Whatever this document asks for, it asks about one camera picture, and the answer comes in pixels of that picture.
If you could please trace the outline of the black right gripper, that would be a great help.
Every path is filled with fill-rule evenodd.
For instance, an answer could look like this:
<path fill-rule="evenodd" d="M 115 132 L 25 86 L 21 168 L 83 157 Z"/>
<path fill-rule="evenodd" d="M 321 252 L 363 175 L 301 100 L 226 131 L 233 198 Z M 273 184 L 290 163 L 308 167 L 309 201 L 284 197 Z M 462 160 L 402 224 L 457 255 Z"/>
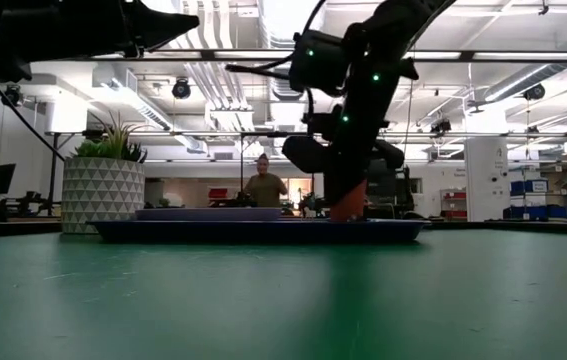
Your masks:
<path fill-rule="evenodd" d="M 373 160 L 382 160 L 389 169 L 400 168 L 405 161 L 402 150 L 380 139 L 370 150 L 356 152 L 324 146 L 309 136 L 291 136 L 282 153 L 304 173 L 324 173 L 324 198 L 329 206 L 339 203 L 366 179 L 363 172 Z"/>

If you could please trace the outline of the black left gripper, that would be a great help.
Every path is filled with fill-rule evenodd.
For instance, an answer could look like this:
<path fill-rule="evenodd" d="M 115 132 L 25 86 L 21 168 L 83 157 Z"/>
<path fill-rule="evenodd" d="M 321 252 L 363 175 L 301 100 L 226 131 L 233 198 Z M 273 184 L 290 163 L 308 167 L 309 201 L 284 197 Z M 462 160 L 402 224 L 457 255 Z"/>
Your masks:
<path fill-rule="evenodd" d="M 199 24 L 197 15 L 153 10 L 141 0 L 52 0 L 27 16 L 43 37 L 36 59 L 152 52 Z"/>

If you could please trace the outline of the orange cup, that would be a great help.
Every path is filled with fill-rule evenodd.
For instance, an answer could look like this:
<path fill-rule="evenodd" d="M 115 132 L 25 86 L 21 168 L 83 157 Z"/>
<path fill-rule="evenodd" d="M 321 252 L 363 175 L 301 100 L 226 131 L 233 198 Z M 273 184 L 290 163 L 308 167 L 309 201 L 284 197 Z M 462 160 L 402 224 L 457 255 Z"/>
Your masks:
<path fill-rule="evenodd" d="M 335 222 L 348 222 L 364 214 L 367 181 L 361 181 L 330 207 L 330 219 Z"/>

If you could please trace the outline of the blue plastic tray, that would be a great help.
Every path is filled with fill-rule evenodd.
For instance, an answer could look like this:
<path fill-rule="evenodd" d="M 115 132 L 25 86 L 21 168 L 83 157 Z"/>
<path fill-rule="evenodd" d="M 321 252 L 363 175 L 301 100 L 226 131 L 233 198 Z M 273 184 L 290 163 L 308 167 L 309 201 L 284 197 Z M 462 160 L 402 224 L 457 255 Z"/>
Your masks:
<path fill-rule="evenodd" d="M 179 245 L 385 245 L 411 242 L 427 221 L 326 219 L 278 221 L 98 221 L 103 241 Z"/>

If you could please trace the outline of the small green plant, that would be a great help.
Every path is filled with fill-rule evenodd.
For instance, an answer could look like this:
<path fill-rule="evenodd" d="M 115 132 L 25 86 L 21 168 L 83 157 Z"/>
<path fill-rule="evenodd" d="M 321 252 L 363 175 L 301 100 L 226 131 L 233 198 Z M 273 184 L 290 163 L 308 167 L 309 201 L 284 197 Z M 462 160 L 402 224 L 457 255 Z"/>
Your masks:
<path fill-rule="evenodd" d="M 324 218 L 325 208 L 324 199 L 317 197 L 314 192 L 307 193 L 299 202 L 299 211 L 303 218 Z"/>

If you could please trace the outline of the person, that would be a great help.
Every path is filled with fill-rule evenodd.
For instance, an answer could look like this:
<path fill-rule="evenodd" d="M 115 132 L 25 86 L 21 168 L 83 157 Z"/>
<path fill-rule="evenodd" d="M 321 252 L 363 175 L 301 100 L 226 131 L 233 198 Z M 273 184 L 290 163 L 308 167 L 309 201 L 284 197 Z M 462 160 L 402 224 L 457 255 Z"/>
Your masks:
<path fill-rule="evenodd" d="M 288 190 L 282 179 L 269 172 L 269 159 L 266 154 L 257 160 L 257 173 L 245 185 L 244 192 L 258 207 L 280 208 L 280 197 Z"/>

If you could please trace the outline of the shelf with red bins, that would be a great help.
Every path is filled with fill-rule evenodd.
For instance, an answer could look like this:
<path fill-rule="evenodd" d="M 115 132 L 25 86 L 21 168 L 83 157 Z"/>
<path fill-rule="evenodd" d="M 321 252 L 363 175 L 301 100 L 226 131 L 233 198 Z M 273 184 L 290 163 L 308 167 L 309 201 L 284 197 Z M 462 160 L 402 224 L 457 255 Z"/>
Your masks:
<path fill-rule="evenodd" d="M 464 189 L 444 189 L 440 191 L 440 215 L 446 221 L 466 221 L 467 194 Z"/>

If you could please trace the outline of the green table mat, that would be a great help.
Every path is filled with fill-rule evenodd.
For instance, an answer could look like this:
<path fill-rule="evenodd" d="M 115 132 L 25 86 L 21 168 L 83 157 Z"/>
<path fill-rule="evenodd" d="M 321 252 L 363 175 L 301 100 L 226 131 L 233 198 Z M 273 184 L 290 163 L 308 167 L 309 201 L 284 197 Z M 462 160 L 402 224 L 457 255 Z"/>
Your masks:
<path fill-rule="evenodd" d="M 0 360 L 567 360 L 567 235 L 0 238 Z"/>

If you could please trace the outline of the white pillar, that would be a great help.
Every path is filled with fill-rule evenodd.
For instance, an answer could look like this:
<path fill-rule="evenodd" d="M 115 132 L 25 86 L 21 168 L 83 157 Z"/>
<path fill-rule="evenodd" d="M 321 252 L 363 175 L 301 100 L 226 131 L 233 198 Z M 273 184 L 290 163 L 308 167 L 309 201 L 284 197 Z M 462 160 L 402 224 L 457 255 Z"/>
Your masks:
<path fill-rule="evenodd" d="M 501 219 L 503 210 L 510 206 L 506 139 L 468 138 L 464 151 L 468 221 Z"/>

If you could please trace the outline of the potted plant in patterned planter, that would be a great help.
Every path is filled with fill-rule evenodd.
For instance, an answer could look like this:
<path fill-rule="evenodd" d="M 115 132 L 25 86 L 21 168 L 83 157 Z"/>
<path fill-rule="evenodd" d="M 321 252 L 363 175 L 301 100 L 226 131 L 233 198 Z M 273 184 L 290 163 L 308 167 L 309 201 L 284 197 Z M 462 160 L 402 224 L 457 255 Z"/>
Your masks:
<path fill-rule="evenodd" d="M 128 220 L 143 208 L 147 150 L 131 140 L 141 128 L 120 119 L 102 122 L 64 161 L 63 233 L 95 234 L 94 222 Z"/>

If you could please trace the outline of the blue storage bin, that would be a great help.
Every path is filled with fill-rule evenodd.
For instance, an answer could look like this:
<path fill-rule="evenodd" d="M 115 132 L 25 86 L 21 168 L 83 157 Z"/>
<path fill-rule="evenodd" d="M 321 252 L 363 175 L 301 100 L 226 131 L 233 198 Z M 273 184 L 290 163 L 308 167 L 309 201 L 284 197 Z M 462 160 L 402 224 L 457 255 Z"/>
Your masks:
<path fill-rule="evenodd" d="M 523 219 L 528 214 L 530 220 L 567 219 L 567 208 L 559 205 L 510 206 L 503 210 L 504 219 Z"/>
<path fill-rule="evenodd" d="M 546 179 L 532 179 L 512 181 L 510 183 L 510 195 L 522 196 L 524 194 L 548 192 L 548 181 Z"/>

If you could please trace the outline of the overhead light bar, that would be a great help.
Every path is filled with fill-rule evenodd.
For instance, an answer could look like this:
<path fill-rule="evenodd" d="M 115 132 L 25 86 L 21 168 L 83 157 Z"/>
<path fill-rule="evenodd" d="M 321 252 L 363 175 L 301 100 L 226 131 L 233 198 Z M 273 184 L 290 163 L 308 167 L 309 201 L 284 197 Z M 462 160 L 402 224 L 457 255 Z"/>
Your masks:
<path fill-rule="evenodd" d="M 160 50 L 141 58 L 125 58 L 121 54 L 67 58 L 66 62 L 274 62 L 291 57 L 293 50 L 277 49 L 198 49 Z M 503 50 L 412 50 L 404 58 L 422 63 L 523 63 L 567 64 L 567 51 L 503 51 Z"/>

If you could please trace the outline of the silver air duct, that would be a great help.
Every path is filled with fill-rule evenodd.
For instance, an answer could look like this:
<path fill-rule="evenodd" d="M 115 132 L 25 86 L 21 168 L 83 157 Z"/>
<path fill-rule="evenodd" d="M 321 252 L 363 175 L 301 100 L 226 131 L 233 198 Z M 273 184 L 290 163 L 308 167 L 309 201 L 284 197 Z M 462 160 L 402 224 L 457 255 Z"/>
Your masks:
<path fill-rule="evenodd" d="M 282 64 L 275 67 L 269 68 L 269 71 L 274 72 L 278 75 L 283 75 L 287 77 L 289 75 L 290 64 Z M 304 98 L 304 92 L 298 92 L 290 87 L 288 80 L 279 78 L 269 79 L 269 90 L 274 99 L 288 102 L 288 101 L 299 101 Z"/>

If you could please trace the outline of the thin black frame bar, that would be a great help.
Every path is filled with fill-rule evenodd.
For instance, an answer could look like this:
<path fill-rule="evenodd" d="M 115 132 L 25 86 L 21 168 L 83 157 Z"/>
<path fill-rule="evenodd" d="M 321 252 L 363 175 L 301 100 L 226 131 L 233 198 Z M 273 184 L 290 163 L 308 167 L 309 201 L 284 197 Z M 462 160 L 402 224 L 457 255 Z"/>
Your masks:
<path fill-rule="evenodd" d="M 45 132 L 45 135 L 81 135 L 89 136 L 95 135 L 99 131 L 83 131 L 83 132 Z M 220 131 L 135 131 L 131 136 L 136 137 L 175 137 L 175 136 L 190 136 L 190 137 L 210 137 L 210 138 L 237 138 L 237 137 L 267 137 L 267 138 L 282 138 L 290 136 L 309 136 L 307 132 L 284 132 L 284 131 L 251 131 L 251 132 L 220 132 Z M 378 138 L 405 138 L 408 139 L 430 139 L 430 138 L 479 138 L 479 137 L 502 137 L 502 138 L 521 138 L 521 139 L 536 139 L 536 138 L 567 138 L 567 132 L 499 132 L 499 133 L 477 133 L 477 132 L 444 132 L 444 133 L 419 133 L 419 132 L 379 132 Z"/>

